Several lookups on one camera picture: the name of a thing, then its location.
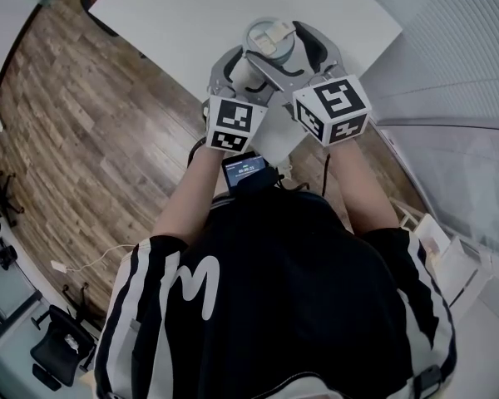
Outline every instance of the white cable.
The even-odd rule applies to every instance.
[[[89,268],[91,267],[93,264],[96,264],[98,263],[100,260],[102,260],[104,257],[106,257],[107,253],[109,253],[110,251],[114,250],[114,249],[119,249],[121,247],[132,247],[132,248],[135,248],[135,245],[131,245],[131,244],[122,244],[122,245],[117,245],[116,247],[113,247],[111,249],[108,249],[104,254],[101,255],[101,257],[99,259],[96,259],[94,262],[91,262],[89,264],[85,264],[83,266],[81,266],[79,269],[72,269],[72,268],[67,268],[67,272],[81,272],[84,268]]]

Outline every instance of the wooden floor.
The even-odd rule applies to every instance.
[[[7,69],[0,111],[0,170],[17,174],[12,196],[26,209],[13,232],[56,289],[87,281],[104,313],[123,250],[80,273],[56,272],[50,260],[77,268],[149,234],[205,133],[200,102],[101,31],[79,0],[52,0]],[[388,194],[422,208],[377,134],[359,143]],[[307,139],[292,155],[296,180],[321,190],[324,157]],[[344,217],[331,176],[327,196]]]

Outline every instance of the smartphone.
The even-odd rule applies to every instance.
[[[235,192],[236,185],[244,178],[265,168],[266,160],[254,152],[246,152],[242,155],[226,158],[222,162],[225,181],[230,193]]]

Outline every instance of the white box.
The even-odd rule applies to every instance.
[[[323,146],[361,135],[372,106],[356,76],[328,80],[294,92],[296,121]]]
[[[211,95],[206,145],[229,152],[245,152],[267,110],[265,106]]]

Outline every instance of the sleeve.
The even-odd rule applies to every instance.
[[[419,238],[404,229],[379,229],[363,235],[383,257],[397,284],[407,317],[413,373],[440,367],[442,382],[457,364],[451,311],[431,274]]]
[[[106,324],[98,342],[94,374],[96,394],[131,399],[131,353],[153,293],[165,273],[167,258],[186,249],[180,239],[145,239],[121,263],[111,294]]]

